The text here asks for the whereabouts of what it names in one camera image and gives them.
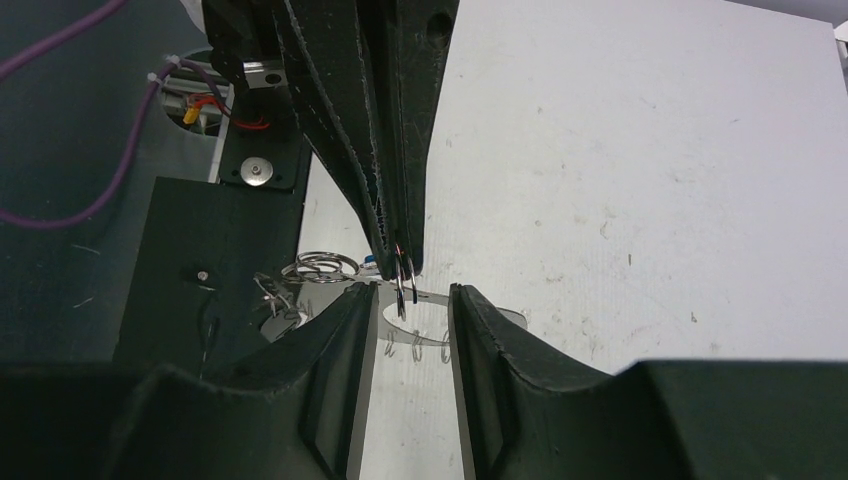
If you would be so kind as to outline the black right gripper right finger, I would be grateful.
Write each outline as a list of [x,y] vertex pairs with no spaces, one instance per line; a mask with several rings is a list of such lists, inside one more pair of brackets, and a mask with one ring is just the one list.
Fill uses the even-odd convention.
[[843,362],[647,360],[609,375],[449,293],[468,479],[843,479]]

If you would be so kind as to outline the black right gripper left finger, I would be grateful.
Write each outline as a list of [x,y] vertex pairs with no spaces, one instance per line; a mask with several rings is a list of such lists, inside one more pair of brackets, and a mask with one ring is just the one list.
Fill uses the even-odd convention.
[[356,479],[375,284],[207,378],[168,364],[1,369],[5,479]]

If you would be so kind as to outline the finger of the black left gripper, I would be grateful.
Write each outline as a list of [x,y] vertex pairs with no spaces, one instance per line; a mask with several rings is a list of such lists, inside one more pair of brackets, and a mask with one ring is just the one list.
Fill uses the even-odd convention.
[[301,130],[353,208],[380,275],[394,280],[394,235],[373,76],[354,1],[277,1],[274,21]]
[[396,159],[393,221],[407,275],[424,263],[426,175],[457,1],[394,1],[390,85]]

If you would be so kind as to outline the steel oval key holder plate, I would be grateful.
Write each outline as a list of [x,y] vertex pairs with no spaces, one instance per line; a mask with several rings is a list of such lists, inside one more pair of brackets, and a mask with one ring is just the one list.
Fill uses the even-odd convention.
[[392,357],[399,345],[406,344],[415,363],[423,360],[424,350],[430,347],[438,351],[442,363],[451,361],[448,296],[384,281],[376,262],[363,265],[339,253],[308,251],[277,274],[255,273],[253,282],[261,292],[256,309],[267,312],[259,331],[270,342],[315,319],[354,284],[375,284],[384,355]]

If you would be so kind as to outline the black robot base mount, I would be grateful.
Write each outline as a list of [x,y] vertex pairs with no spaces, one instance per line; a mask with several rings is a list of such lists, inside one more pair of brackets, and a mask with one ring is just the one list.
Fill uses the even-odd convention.
[[205,180],[155,181],[118,363],[201,373],[266,344],[272,310],[254,277],[297,253],[312,152],[283,83],[238,92],[232,106]]

